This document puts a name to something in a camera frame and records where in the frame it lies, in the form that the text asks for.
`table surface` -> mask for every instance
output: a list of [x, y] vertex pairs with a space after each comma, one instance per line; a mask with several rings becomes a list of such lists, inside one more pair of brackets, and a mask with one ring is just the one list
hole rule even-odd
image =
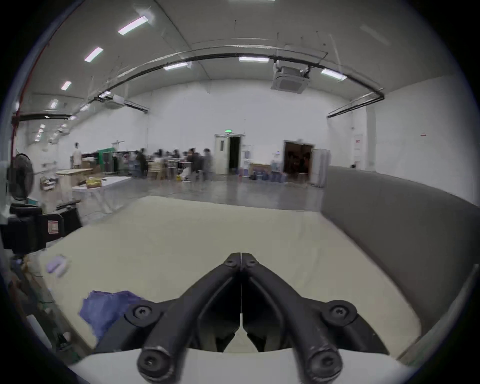
[[[395, 284], [317, 212], [147, 196], [76, 230], [38, 261], [55, 303], [93, 348], [92, 329], [78, 315], [92, 290], [176, 299], [234, 252], [252, 253], [303, 297], [351, 302], [394, 358], [420, 336], [420, 321]], [[70, 261], [60, 278], [46, 272], [59, 253]], [[243, 348], [242, 340], [229, 350]]]
[[93, 168], [80, 168], [80, 169], [62, 169], [57, 171], [57, 175], [61, 176], [71, 176], [71, 175], [77, 175], [80, 173], [88, 172], [88, 171], [93, 171]]
[[130, 180], [130, 176], [106, 176], [102, 178], [102, 186], [97, 188], [87, 188], [86, 185], [80, 185], [78, 187], [72, 187], [72, 191], [75, 192], [94, 192], [104, 188], [111, 187], [115, 184], [119, 184], [123, 181]]

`door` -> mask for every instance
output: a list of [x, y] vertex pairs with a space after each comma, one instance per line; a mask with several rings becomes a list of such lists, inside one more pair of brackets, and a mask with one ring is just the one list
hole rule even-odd
[[215, 173], [228, 174], [228, 136], [215, 136]]

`ceiling air conditioning unit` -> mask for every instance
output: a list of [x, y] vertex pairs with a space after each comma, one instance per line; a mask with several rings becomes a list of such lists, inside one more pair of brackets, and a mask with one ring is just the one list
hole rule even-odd
[[108, 109], [120, 109], [125, 106], [125, 99], [118, 95], [103, 98], [103, 105]]
[[277, 67], [274, 65], [272, 89], [277, 91], [302, 93], [307, 88], [310, 79], [308, 74], [297, 68]]

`concrete floor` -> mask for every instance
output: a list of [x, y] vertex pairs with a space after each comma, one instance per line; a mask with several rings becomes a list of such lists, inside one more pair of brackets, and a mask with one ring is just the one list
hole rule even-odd
[[[107, 198], [114, 199], [120, 205], [152, 195], [216, 204], [314, 212], [320, 211], [323, 197], [321, 188], [308, 184], [280, 184], [238, 176], [220, 176], [214, 181], [190, 183], [134, 178], [106, 193]], [[79, 212], [84, 225], [105, 216], [91, 199], [84, 199], [79, 204]]]

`fan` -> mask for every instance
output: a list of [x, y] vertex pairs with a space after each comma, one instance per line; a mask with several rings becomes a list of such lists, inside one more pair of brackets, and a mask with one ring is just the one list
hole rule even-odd
[[15, 200], [27, 200], [32, 192], [34, 173], [32, 162], [27, 155], [18, 154], [9, 169], [8, 184], [10, 194]]

